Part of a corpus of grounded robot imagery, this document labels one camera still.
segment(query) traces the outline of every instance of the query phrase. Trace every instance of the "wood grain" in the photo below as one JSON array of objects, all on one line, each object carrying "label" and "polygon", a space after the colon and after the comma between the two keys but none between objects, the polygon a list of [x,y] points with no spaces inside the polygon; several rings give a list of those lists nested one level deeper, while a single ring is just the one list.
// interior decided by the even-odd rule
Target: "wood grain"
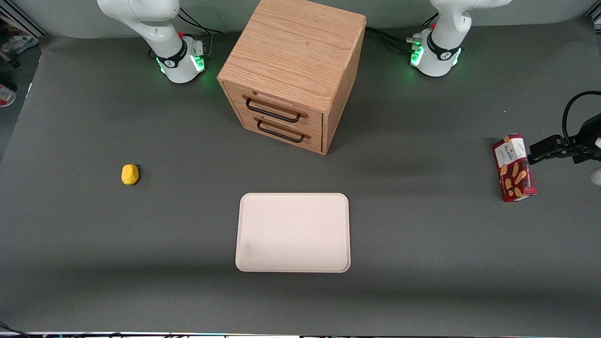
[{"label": "wood grain", "polygon": [[[234,110],[236,111],[236,114],[238,116],[260,116],[267,120],[273,120],[279,124],[288,126],[294,130],[310,132],[312,135],[319,136],[319,138],[321,138],[323,114],[319,114],[312,111],[306,112],[300,109],[291,109],[287,106],[283,106],[280,102],[273,102],[270,99],[257,97],[253,94],[252,90],[248,88],[240,88],[238,86],[230,84],[227,84],[226,86],[227,91],[230,94],[230,103],[234,106]],[[297,114],[300,114],[299,121],[296,123],[290,123],[251,111],[246,107],[246,98],[249,97],[252,100],[251,105],[253,107],[260,108],[287,118],[295,118]]]},{"label": "wood grain", "polygon": [[365,21],[305,0],[261,0],[218,78],[326,113]]},{"label": "wood grain", "polygon": [[338,122],[340,121],[340,117],[342,117],[342,112],[344,111],[344,107],[346,107],[346,102],[349,99],[350,91],[351,89],[353,89],[353,84],[355,83],[355,78],[357,76],[357,68],[359,66],[359,56],[361,54],[361,47],[363,45],[364,32],[365,25],[363,26],[361,35],[359,35],[357,37],[357,40],[355,41],[353,54],[351,54],[347,69],[345,70],[344,75],[340,79],[340,84],[337,88],[336,95],[332,100],[332,105],[330,107],[329,114],[326,118],[324,118],[324,153],[327,153],[330,148],[330,144],[332,143],[334,133],[336,131],[336,128],[338,127]]},{"label": "wood grain", "polygon": [[[361,14],[306,0],[261,0],[217,76],[241,124],[325,155],[355,81],[366,24]],[[252,106],[301,118],[290,123],[251,111],[249,97]],[[258,118],[307,139],[266,134]]]}]

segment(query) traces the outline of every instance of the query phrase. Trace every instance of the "shoe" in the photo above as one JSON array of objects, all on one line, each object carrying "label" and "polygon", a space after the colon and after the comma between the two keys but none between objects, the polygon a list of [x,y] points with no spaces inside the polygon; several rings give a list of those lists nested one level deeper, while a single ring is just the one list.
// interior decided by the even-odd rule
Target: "shoe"
[{"label": "shoe", "polygon": [[38,45],[38,40],[29,35],[14,35],[11,36],[6,43],[0,48],[6,54],[19,55],[29,48]]}]

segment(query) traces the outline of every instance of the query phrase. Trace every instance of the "yellow object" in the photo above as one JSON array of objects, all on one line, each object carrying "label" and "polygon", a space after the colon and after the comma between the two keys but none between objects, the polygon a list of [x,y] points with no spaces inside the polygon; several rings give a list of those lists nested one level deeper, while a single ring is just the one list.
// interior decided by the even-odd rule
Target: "yellow object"
[{"label": "yellow object", "polygon": [[126,164],[121,171],[121,180],[123,184],[132,185],[138,181],[138,167],[135,164]]}]

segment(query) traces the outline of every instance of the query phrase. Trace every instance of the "plastic tray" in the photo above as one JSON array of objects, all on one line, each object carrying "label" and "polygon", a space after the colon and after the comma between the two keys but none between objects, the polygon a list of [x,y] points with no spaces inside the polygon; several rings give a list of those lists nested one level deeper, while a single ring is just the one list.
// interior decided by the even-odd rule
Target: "plastic tray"
[{"label": "plastic tray", "polygon": [[348,199],[337,193],[244,195],[236,266],[245,272],[347,271]]}]

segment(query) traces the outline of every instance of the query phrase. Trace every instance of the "black metal handle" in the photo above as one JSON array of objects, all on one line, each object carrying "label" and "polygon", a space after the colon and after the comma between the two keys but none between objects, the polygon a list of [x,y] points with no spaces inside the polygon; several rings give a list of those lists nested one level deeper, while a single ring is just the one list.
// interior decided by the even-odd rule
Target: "black metal handle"
[{"label": "black metal handle", "polygon": [[280,116],[278,114],[274,114],[272,112],[269,112],[269,111],[266,111],[266,110],[263,110],[263,109],[260,109],[260,108],[253,107],[253,106],[251,106],[251,98],[250,97],[246,99],[246,107],[248,109],[250,109],[252,111],[256,111],[256,112],[258,112],[260,114],[264,114],[264,115],[267,115],[267,116],[275,117],[275,118],[278,118],[278,119],[280,119],[282,121],[286,121],[286,122],[290,122],[290,123],[296,123],[296,122],[299,121],[299,118],[301,118],[300,114],[296,114],[295,118],[288,118],[288,117]]},{"label": "black metal handle", "polygon": [[288,141],[290,141],[290,142],[294,142],[294,143],[301,143],[301,142],[302,142],[302,140],[304,140],[304,139],[305,139],[305,135],[304,135],[304,134],[301,134],[301,135],[300,135],[300,138],[292,138],[292,137],[288,137],[288,136],[286,136],[286,135],[282,135],[282,134],[280,134],[280,133],[276,133],[276,132],[274,132],[274,131],[270,131],[269,129],[262,128],[262,127],[261,127],[261,123],[262,123],[262,122],[263,122],[262,120],[259,120],[259,121],[257,121],[257,128],[258,128],[260,131],[262,131],[262,132],[266,132],[266,133],[268,133],[268,134],[271,134],[271,135],[273,135],[273,136],[281,137],[281,138],[283,138],[283,139],[285,139],[285,140],[288,140]]}]

